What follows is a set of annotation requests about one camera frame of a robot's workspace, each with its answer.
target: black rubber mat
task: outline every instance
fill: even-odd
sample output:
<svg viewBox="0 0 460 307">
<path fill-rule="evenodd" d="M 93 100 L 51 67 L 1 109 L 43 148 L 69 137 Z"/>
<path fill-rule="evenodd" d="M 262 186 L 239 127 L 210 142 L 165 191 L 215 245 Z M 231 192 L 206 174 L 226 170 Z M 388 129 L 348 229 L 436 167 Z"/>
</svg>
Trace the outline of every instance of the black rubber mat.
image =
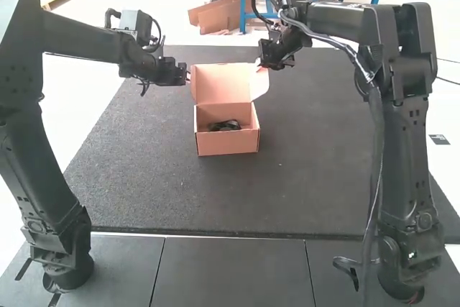
<svg viewBox="0 0 460 307">
<path fill-rule="evenodd" d="M 255 47 L 172 46 L 179 61 L 252 62 Z M 197 157 L 189 87 L 126 81 L 65 176 L 98 230 L 255 237 L 360 237 L 373 126 L 339 51 L 304 49 L 256 100 L 259 152 Z M 448 242 L 460 218 L 436 183 Z"/>
<path fill-rule="evenodd" d="M 302 240 L 167 238 L 151 307 L 314 307 Z"/>
<path fill-rule="evenodd" d="M 355 291 L 350 277 L 332 266 L 334 257 L 360 259 L 359 242 L 307 240 L 308 262 L 315 295 L 316 307 L 361 306 L 360 295 Z M 377 279 L 377 266 L 371 268 L 371 307 L 404 307 L 382 289 Z M 431 272 L 425 280 L 425 297 L 417 307 L 458 307 L 460 301 L 460 275 L 447 251 L 444 251 L 441 267 Z"/>
<path fill-rule="evenodd" d="M 43 267 L 31 262 L 29 244 L 23 244 L 0 277 L 1 307 L 147 307 L 157 277 L 162 237 L 93 235 L 94 272 L 79 289 L 48 293 L 42 285 Z"/>
</svg>

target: small label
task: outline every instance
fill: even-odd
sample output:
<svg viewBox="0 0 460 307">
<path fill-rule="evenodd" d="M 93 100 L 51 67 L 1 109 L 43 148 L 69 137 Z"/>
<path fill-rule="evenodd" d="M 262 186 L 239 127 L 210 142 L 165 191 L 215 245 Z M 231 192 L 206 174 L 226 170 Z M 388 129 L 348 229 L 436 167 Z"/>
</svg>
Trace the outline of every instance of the small label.
<svg viewBox="0 0 460 307">
<path fill-rule="evenodd" d="M 450 145 L 449 141 L 444 137 L 443 134 L 429 134 L 431 140 L 436 145 Z"/>
</svg>

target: white floor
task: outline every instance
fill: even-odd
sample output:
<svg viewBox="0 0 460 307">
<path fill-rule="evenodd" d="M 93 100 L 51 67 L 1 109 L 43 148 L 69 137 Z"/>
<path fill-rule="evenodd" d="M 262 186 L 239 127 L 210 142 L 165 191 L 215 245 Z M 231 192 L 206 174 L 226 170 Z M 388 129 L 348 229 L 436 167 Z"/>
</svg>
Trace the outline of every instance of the white floor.
<svg viewBox="0 0 460 307">
<path fill-rule="evenodd" d="M 427 1 L 433 8 L 438 56 L 460 62 L 454 44 L 460 42 L 458 21 L 449 16 L 449 4 L 459 0 L 382 0 L 388 3 Z M 186 9 L 203 0 L 71 0 L 55 13 L 92 25 L 101 26 L 108 7 L 142 9 L 158 19 L 170 45 L 256 45 L 261 32 L 226 37 L 200 36 L 188 23 Z M 41 103 L 47 135 L 62 170 L 66 169 L 98 118 L 120 87 L 116 66 L 84 60 L 44 56 L 45 100 Z M 460 83 L 460 63 L 439 61 L 440 77 Z M 430 97 L 427 121 L 428 134 L 444 134 L 450 146 L 434 145 L 430 139 L 428 156 L 430 170 L 457 211 L 456 174 L 460 155 L 460 86 L 437 80 Z M 0 179 L 0 274 L 9 264 L 24 239 L 19 231 L 21 215 L 8 188 Z M 460 246 L 447 246 L 460 268 Z"/>
</svg>

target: box flap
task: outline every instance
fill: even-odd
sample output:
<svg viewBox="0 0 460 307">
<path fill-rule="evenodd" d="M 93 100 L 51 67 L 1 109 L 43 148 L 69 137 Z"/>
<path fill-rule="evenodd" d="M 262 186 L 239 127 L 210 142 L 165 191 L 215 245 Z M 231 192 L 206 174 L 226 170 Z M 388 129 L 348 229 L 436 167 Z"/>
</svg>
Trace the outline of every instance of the box flap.
<svg viewBox="0 0 460 307">
<path fill-rule="evenodd" d="M 241 13 L 240 0 L 220 3 L 210 9 L 203 9 L 198 13 L 200 34 L 211 34 L 223 29 L 234 30 L 239 28 L 239 15 Z M 246 0 L 246 12 L 252 12 L 251 0 Z"/>
<path fill-rule="evenodd" d="M 194 9 L 188 10 L 188 18 L 190 20 L 190 24 L 192 24 L 192 25 L 197 27 L 198 23 L 199 23 L 198 15 L 201 12 L 206 12 L 208 10 L 216 9 L 216 8 L 218 8 L 220 6 L 229 4 L 229 3 L 233 2 L 233 1 L 238 1 L 238 4 L 239 4 L 239 0 L 218 0 L 218 1 L 212 1 L 211 3 L 204 4 L 202 6 L 199 6 L 199 7 L 196 7 Z"/>
<path fill-rule="evenodd" d="M 250 102 L 270 86 L 268 70 L 250 63 L 192 65 L 190 79 L 197 104 Z"/>
</svg>

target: open cardboard box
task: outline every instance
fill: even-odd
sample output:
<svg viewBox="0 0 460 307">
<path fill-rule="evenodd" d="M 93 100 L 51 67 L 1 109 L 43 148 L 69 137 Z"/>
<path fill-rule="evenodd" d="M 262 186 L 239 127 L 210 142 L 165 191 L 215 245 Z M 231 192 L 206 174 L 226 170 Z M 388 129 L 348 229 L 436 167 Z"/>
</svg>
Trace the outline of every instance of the open cardboard box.
<svg viewBox="0 0 460 307">
<path fill-rule="evenodd" d="M 200 34 L 239 28 L 241 0 L 217 0 L 188 10 L 190 24 L 200 27 Z M 251 0 L 246 0 L 246 12 L 252 12 Z"/>
<path fill-rule="evenodd" d="M 198 156 L 259 150 L 260 125 L 253 100 L 268 91 L 268 71 L 256 64 L 208 64 L 191 68 Z M 237 120 L 240 130 L 210 132 L 209 125 Z"/>
</svg>

